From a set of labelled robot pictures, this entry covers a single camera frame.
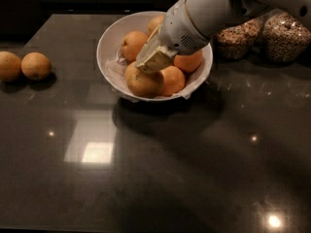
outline white bowl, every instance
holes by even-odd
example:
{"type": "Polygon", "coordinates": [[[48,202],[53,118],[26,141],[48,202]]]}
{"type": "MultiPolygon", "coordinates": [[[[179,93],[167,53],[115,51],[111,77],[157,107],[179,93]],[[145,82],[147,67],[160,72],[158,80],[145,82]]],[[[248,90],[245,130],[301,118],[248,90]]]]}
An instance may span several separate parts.
{"type": "Polygon", "coordinates": [[[126,86],[126,82],[123,76],[126,67],[125,61],[124,63],[117,64],[118,68],[116,69],[114,66],[116,62],[120,60],[121,41],[125,34],[130,31],[135,30],[146,32],[148,22],[153,17],[158,15],[165,15],[165,13],[141,12],[119,19],[103,33],[97,46],[97,63],[102,75],[120,97],[123,97],[132,102],[162,102],[179,97],[188,99],[190,98],[190,95],[206,81],[210,74],[213,63],[213,52],[211,46],[208,45],[203,49],[203,61],[200,67],[188,76],[186,86],[182,91],[170,97],[158,96],[156,98],[138,97],[131,93],[131,91],[126,86]]]}

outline glass jar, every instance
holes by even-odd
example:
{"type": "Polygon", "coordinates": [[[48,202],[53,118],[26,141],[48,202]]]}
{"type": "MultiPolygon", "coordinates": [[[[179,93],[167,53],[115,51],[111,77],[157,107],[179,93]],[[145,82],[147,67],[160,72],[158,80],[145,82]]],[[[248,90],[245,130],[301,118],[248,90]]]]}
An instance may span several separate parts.
{"type": "Polygon", "coordinates": [[[217,54],[227,60],[239,60],[251,49],[259,37],[262,23],[259,18],[229,27],[215,37],[217,54]]]}
{"type": "Polygon", "coordinates": [[[262,31],[261,53],[274,63],[295,61],[310,45],[311,33],[286,12],[271,16],[262,31]]]}

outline black countertop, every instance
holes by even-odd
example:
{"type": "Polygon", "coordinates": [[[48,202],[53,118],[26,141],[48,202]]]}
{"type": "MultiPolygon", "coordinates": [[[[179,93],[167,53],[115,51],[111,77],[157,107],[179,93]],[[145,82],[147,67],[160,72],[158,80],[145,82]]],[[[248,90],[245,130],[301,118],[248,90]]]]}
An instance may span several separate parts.
{"type": "Polygon", "coordinates": [[[44,53],[53,75],[0,83],[0,228],[310,232],[309,52],[216,56],[189,100],[131,103],[95,55],[121,17],[53,15],[15,49],[44,53]]]}

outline orange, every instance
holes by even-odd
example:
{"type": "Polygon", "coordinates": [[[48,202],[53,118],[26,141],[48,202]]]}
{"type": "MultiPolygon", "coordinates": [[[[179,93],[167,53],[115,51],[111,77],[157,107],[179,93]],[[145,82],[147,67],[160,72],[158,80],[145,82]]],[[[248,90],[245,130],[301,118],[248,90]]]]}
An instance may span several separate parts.
{"type": "Polygon", "coordinates": [[[13,82],[21,74],[21,59],[12,52],[0,51],[0,81],[13,82]]]}
{"type": "Polygon", "coordinates": [[[147,43],[148,36],[141,31],[128,32],[121,42],[121,54],[129,62],[136,60],[137,54],[147,43]]]}
{"type": "Polygon", "coordinates": [[[169,66],[161,72],[164,77],[164,87],[159,95],[169,97],[185,87],[185,75],[178,67],[169,66]]]}
{"type": "Polygon", "coordinates": [[[30,52],[21,60],[21,71],[32,81],[45,79],[52,71],[50,60],[39,52],[30,52]]]}
{"type": "Polygon", "coordinates": [[[194,72],[202,63],[203,50],[198,50],[192,55],[177,54],[174,58],[174,66],[177,66],[185,73],[194,72]]]}
{"type": "Polygon", "coordinates": [[[135,67],[135,61],[129,64],[124,73],[128,89],[135,95],[155,98],[163,89],[164,77],[160,71],[145,74],[135,67]]]}
{"type": "Polygon", "coordinates": [[[164,15],[153,17],[148,23],[147,35],[150,36],[159,25],[163,24],[163,21],[164,15]]]}

